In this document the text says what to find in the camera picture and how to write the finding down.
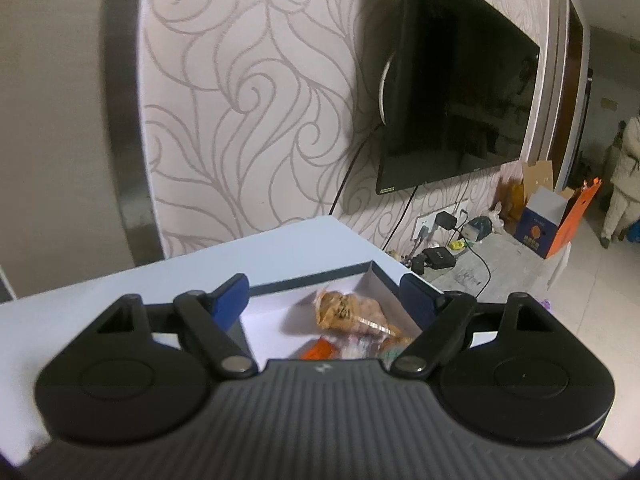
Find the black charger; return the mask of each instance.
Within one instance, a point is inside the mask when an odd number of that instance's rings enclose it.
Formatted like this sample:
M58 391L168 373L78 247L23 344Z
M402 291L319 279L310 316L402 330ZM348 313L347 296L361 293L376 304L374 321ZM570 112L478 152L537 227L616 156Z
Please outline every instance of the black charger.
M458 219L446 211L441 211L436 215L435 224L447 231L456 228ZM424 274L424 267L431 269L450 269L456 266L456 259L446 247L433 247L423 249L422 254L412 258L411 270L419 276Z

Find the tiled floor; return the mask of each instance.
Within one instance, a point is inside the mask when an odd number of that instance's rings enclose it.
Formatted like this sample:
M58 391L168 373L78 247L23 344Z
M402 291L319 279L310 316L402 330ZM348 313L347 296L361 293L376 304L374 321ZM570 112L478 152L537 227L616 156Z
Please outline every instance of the tiled floor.
M607 365L616 397L600 439L628 462L640 460L640 244L598 241L603 215L590 210L569 264L549 291L556 317Z

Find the white puffer jacket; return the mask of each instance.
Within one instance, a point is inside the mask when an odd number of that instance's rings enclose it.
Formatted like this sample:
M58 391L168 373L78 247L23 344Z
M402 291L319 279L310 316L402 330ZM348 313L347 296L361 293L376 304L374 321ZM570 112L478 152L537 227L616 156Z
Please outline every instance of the white puffer jacket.
M622 137L620 160L611 183L625 195L640 202L640 119L632 118Z

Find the electrical outlet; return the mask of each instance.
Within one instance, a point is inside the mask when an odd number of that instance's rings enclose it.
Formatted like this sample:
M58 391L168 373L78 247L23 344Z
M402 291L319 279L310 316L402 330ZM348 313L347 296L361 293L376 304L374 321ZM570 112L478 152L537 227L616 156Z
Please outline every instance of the electrical outlet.
M442 209L438 209L433 213L429 213L428 215L418 216L418 218L415 219L414 233L411 236L411 240L415 240L418 238L418 234L420 234L420 229L422 229L423 226L427 226L429 228L430 233L433 232L433 226L436 221L436 215L441 211L446 211L447 213L451 213L453 216L455 216L458 219L458 224L456 225L456 227L459 228L464 222L469 220L469 218L467 218L466 215L462 212L463 209L468 212L468 209L467 209L468 205L469 205L469 199L465 198L460 203L460 206L457 209L456 209L456 204L451 204Z
M429 232L431 233L433 231L433 225L435 224L436 215L438 213L439 211L435 211L433 213L429 213L428 215L418 216L418 218L415 219L414 234L411 236L411 240L415 240L418 238L420 229L422 229L423 226L427 226L429 228Z

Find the wrapped snack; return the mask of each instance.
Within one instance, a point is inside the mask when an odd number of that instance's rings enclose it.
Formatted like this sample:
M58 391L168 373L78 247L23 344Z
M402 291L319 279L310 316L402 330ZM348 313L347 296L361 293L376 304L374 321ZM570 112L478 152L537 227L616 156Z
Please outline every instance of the wrapped snack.
M340 359L367 359L375 357L380 347L380 340L370 335L351 334L340 338L336 345Z
M324 330L370 335L399 335L389 326L380 304L371 298L360 300L355 294L322 290L316 296L316 323Z
M335 358L337 354L338 349L324 337L321 337L316 341L315 345L302 355L301 359L305 361L324 361Z
M382 361L386 370L391 368L391 363L395 361L412 342L413 340L410 337L388 337L380 344L378 359Z

